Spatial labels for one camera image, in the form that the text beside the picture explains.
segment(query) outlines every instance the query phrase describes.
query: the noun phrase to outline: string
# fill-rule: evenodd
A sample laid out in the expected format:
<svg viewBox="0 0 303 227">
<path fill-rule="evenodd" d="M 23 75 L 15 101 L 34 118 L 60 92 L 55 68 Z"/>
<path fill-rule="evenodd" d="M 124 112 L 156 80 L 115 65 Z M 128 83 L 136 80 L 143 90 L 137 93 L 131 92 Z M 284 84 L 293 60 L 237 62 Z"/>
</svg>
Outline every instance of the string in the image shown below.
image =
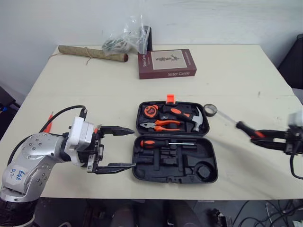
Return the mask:
<svg viewBox="0 0 303 227">
<path fill-rule="evenodd" d="M 84 49 L 86 50 L 87 55 L 89 56 L 89 59 L 86 62 L 86 65 L 88 64 L 88 62 L 90 61 L 90 59 L 92 59 L 93 57 L 89 54 L 89 51 L 87 50 L 87 46 L 84 47 Z"/>
<path fill-rule="evenodd" d="M 50 58 L 51 58 L 51 57 L 54 57 L 54 56 L 56 56 L 56 55 L 58 55 L 58 54 L 60 54 L 60 55 L 64 55 L 64 53 L 55 53 L 55 54 L 53 54 L 53 55 L 49 56 L 48 60 L 50 60 Z"/>
</svg>

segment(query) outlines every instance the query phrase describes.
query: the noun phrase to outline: rolled mat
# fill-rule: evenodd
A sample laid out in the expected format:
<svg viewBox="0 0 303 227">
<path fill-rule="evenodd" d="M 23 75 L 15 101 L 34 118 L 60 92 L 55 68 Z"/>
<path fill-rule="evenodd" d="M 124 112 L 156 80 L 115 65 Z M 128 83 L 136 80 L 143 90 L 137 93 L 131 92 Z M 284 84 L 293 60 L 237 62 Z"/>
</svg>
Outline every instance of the rolled mat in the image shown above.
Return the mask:
<svg viewBox="0 0 303 227">
<path fill-rule="evenodd" d="M 85 56 L 90 58 L 108 59 L 114 61 L 127 61 L 128 55 L 126 53 L 105 55 L 102 50 L 89 49 L 87 47 L 76 47 L 76 46 L 64 46 L 59 45 L 60 53 L 72 54 L 78 56 Z"/>
</svg>

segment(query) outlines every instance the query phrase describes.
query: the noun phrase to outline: tool case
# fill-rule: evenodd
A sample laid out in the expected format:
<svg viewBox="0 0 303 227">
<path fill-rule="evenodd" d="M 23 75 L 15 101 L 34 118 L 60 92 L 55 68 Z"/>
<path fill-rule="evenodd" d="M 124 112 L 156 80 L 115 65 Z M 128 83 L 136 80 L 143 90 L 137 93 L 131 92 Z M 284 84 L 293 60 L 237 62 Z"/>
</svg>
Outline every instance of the tool case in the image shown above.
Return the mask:
<svg viewBox="0 0 303 227">
<path fill-rule="evenodd" d="M 194 131 L 199 114 L 202 123 Z M 141 134 L 133 150 L 136 178 L 188 184 L 213 183 L 218 178 L 213 146 L 203 138 L 209 124 L 200 104 L 175 102 L 169 95 L 166 102 L 143 102 L 136 128 Z"/>
</svg>

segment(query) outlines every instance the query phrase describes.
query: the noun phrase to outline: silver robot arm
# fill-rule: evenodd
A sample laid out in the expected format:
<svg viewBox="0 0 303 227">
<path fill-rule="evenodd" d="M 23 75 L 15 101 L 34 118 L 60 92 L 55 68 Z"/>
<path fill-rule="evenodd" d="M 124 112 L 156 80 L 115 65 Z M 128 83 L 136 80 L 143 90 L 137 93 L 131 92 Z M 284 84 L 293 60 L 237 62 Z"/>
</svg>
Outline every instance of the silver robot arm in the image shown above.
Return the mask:
<svg viewBox="0 0 303 227">
<path fill-rule="evenodd" d="M 103 158 L 101 139 L 105 134 L 132 133 L 134 131 L 119 126 L 98 126 L 94 131 L 93 124 L 75 117 L 69 133 L 52 135 L 41 132 L 28 137 L 2 175 L 0 227 L 31 226 L 36 201 L 58 162 L 87 165 L 87 172 L 96 174 L 118 173 L 134 166 L 131 163 L 98 166 Z"/>
</svg>

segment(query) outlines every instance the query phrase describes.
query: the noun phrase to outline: pliers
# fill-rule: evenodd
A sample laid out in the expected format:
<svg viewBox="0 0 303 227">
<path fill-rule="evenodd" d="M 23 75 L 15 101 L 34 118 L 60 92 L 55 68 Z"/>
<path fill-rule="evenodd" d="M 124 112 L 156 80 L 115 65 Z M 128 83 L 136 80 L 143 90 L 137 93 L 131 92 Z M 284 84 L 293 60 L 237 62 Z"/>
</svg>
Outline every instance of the pliers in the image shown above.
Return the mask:
<svg viewBox="0 0 303 227">
<path fill-rule="evenodd" d="M 174 123 L 174 124 L 181 124 L 181 122 L 179 121 L 175 121 L 175 120 L 166 120 L 166 121 L 160 121 L 160 120 L 156 120 L 155 122 L 146 122 L 146 123 L 142 123 L 140 124 L 140 126 L 144 127 L 144 128 L 154 128 L 155 131 L 179 131 L 180 128 L 178 129 L 167 129 L 167 128 L 163 128 L 163 125 L 167 125 L 170 123 Z"/>
</svg>

